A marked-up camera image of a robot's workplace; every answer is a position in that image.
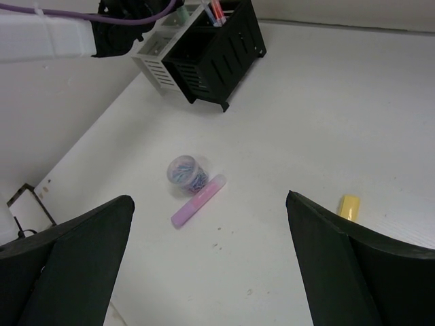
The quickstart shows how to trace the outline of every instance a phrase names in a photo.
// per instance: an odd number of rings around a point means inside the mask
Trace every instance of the yellow object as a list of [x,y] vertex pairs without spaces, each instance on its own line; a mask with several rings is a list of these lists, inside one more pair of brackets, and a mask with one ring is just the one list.
[[358,210],[360,209],[361,200],[357,196],[344,195],[341,200],[340,210],[338,214],[352,222],[355,222],[358,217]]

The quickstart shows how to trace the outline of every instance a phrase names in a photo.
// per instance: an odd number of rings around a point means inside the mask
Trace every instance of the purple cable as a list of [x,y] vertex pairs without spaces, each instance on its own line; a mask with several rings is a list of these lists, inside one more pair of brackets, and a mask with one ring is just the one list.
[[[115,24],[115,25],[145,25],[151,22],[155,22],[157,19],[165,17],[173,8],[177,0],[171,0],[168,6],[164,8],[161,12],[154,16],[150,16],[144,19],[118,19],[118,18],[110,18],[100,16],[98,14],[82,14],[79,12],[68,12],[66,10],[51,10],[51,9],[42,9],[44,15],[54,16],[54,17],[63,17],[63,18],[75,18],[75,19],[83,19],[90,20],[93,22],[105,22],[107,24]],[[20,12],[22,14],[35,14],[35,8],[29,7],[18,7],[16,5],[7,5],[5,3],[0,3],[0,9],[7,10],[10,12]]]

